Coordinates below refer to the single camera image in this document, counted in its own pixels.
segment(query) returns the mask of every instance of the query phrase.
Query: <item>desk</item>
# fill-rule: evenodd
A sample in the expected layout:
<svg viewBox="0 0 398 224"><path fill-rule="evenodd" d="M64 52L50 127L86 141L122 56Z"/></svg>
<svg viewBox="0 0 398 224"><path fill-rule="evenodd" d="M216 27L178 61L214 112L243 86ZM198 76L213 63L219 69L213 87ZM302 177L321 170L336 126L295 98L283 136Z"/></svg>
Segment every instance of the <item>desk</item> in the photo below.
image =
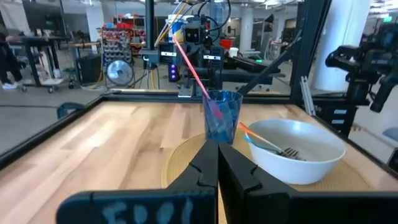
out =
<svg viewBox="0 0 398 224"><path fill-rule="evenodd" d="M82 190L156 189L170 153L204 132L200 104L104 101L0 171L0 223L55 222ZM288 118L324 128L294 105L243 105L239 120ZM398 181L349 144L344 160L373 190Z"/></svg>
<svg viewBox="0 0 398 224"><path fill-rule="evenodd" d="M12 41L10 45L21 45L24 46L26 56L29 60L30 67L32 68L32 75L34 79L34 84L32 85L25 85L25 86L36 86L42 87L42 84L39 80L39 75L37 74L37 69L35 66L35 60L33 53L31 51L31 47L46 47L45 53L49 59L50 65L50 74L53 73L54 69L59 69L58 58L57 58L57 51L55 50L55 42L59 40L63 40L63 37L21 37L19 41Z"/></svg>

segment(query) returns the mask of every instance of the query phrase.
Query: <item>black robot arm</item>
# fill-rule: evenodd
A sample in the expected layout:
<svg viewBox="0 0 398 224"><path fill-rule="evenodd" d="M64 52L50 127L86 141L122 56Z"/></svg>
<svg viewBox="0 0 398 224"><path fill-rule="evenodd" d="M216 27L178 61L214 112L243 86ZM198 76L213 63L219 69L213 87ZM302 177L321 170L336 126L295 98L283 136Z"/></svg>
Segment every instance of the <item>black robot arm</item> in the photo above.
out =
<svg viewBox="0 0 398 224"><path fill-rule="evenodd" d="M398 85L398 62L395 61L394 68L390 74L380 78L380 89L376 93L376 97L373 99L371 110L380 113L383 109L384 103L387 101L392 89Z"/></svg>
<svg viewBox="0 0 398 224"><path fill-rule="evenodd" d="M340 46L328 56L325 63L328 67L348 72L346 99L356 105L363 105L367 101L371 87L380 79L380 89L372 97L370 107L379 113L392 89L398 85L397 49L398 25L383 24L374 42L366 42L360 47Z"/></svg>

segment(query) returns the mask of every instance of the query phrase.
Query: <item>woven placemat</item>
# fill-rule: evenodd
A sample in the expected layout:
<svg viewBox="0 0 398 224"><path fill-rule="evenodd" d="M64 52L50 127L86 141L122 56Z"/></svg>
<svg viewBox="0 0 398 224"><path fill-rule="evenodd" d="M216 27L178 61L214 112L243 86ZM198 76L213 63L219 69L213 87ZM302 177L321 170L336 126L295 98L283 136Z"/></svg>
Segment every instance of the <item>woven placemat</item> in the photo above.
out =
<svg viewBox="0 0 398 224"><path fill-rule="evenodd" d="M236 130L233 147L240 153L252 160L248 143L243 139L244 132ZM179 145L171 154L162 171L162 186L167 187L184 170L188 163L195 157L199 149L205 143L205 135L201 134L186 140ZM290 185L299 191L364 191L370 190L370 186L358 174L358 172L348 165L344 160L337 165L321 181L310 185ZM220 191L218 191L218 221L226 223L223 201Z"/></svg>

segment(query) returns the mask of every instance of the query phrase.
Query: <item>blue plastic cup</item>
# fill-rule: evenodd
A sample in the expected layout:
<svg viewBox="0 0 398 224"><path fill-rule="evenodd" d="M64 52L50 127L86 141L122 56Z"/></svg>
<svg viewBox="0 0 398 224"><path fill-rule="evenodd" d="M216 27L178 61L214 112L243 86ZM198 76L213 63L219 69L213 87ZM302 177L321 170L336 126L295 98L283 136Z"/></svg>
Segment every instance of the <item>blue plastic cup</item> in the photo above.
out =
<svg viewBox="0 0 398 224"><path fill-rule="evenodd" d="M232 144L238 125L243 95L233 91L208 91L210 99L203 96L203 114L205 115L206 139ZM219 109L222 119L217 117Z"/></svg>

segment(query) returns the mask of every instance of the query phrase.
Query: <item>ceiling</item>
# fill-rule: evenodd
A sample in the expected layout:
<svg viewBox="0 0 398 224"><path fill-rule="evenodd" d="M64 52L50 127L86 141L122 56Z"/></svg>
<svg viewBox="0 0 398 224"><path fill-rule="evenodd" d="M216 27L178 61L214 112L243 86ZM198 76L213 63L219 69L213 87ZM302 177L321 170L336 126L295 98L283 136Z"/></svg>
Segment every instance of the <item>ceiling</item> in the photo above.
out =
<svg viewBox="0 0 398 224"><path fill-rule="evenodd" d="M115 0L73 0L73 1L80 1L86 4L90 4L96 1L115 1ZM145 0L117 0L117 2L142 2L142 3L144 3L144 1ZM178 0L154 0L154 1L178 4ZM223 2L223 1L226 2L226 0L215 0L215 2ZM297 1L302 1L302 0L230 0L230 3L239 4L241 6L272 8L276 6L282 6L285 4L294 4L294 2Z"/></svg>

